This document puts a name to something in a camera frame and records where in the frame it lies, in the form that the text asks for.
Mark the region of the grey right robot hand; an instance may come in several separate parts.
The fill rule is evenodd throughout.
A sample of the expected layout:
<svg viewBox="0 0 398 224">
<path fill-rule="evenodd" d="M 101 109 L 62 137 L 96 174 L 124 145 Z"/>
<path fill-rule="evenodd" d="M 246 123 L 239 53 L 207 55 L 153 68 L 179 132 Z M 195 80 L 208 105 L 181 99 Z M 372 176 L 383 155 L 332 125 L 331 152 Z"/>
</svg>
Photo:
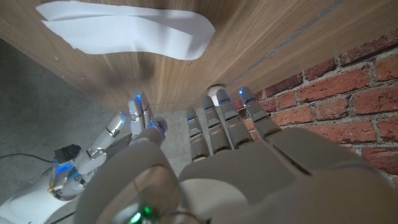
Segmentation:
<svg viewBox="0 0 398 224">
<path fill-rule="evenodd" d="M 130 124 L 131 141 L 150 125 L 153 113 L 143 91 L 129 99 L 128 113 L 120 111 L 114 115 L 88 149 L 82 149 L 73 160 L 79 175 L 86 175 L 102 166 L 107 159 L 106 149 L 114 142 L 126 123 Z"/>
</svg>

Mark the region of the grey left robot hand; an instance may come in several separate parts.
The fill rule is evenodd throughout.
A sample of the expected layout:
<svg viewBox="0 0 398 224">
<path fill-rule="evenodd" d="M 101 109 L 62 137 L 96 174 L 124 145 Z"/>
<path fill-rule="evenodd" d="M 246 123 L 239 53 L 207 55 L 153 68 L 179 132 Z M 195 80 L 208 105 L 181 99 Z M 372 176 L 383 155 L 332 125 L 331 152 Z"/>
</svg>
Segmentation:
<svg viewBox="0 0 398 224">
<path fill-rule="evenodd" d="M 396 223 L 397 190 L 364 159 L 303 128 L 280 128 L 250 89 L 239 96 L 253 140 L 224 90 L 203 100 L 210 139 L 187 111 L 192 161 L 176 175 L 151 121 L 90 180 L 75 223 Z"/>
</svg>

